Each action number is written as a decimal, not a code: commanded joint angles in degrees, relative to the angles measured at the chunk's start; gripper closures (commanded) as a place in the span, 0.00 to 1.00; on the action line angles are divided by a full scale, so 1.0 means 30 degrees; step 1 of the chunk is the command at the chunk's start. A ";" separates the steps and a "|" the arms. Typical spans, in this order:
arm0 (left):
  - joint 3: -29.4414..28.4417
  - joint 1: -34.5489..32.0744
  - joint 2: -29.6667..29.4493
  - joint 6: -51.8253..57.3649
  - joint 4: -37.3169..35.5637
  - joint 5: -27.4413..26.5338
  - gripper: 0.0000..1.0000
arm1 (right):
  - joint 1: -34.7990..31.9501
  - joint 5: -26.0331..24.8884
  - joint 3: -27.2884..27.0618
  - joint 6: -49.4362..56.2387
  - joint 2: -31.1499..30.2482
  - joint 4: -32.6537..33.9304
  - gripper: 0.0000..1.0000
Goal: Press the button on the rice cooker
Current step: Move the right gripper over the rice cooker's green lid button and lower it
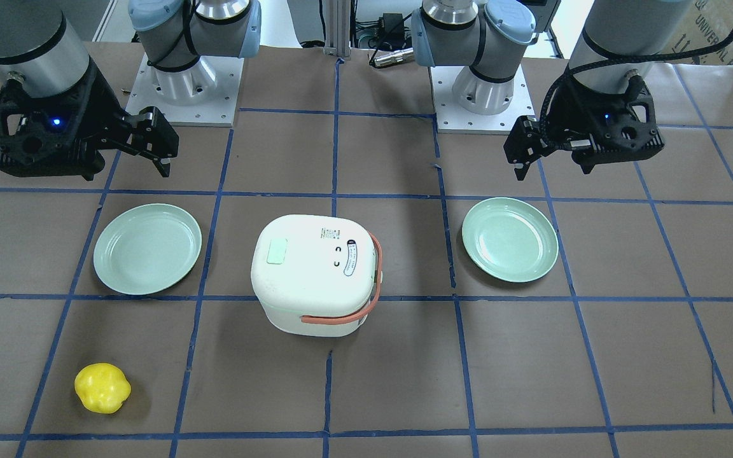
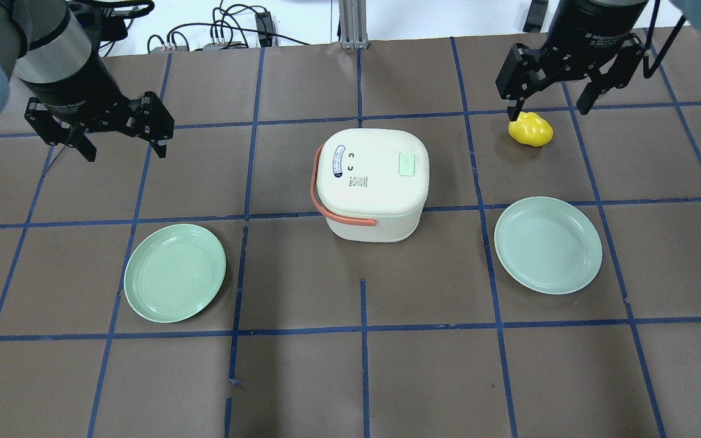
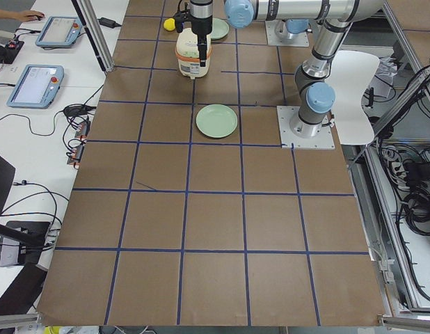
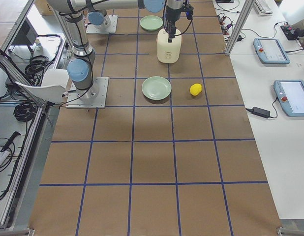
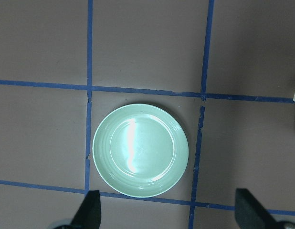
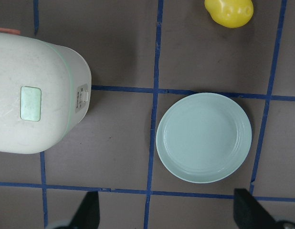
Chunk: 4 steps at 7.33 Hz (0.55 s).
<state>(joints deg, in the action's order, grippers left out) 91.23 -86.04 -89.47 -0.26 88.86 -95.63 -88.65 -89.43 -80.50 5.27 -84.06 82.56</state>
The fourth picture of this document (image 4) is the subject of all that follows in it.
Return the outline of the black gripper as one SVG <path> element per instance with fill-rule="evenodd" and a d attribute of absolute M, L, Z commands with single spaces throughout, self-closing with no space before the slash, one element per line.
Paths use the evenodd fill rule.
<path fill-rule="evenodd" d="M 183 0 L 168 0 L 165 8 L 165 27 L 168 32 L 168 42 L 172 42 L 172 39 L 176 35 L 175 22 L 179 20 L 181 12 L 183 10 Z"/>

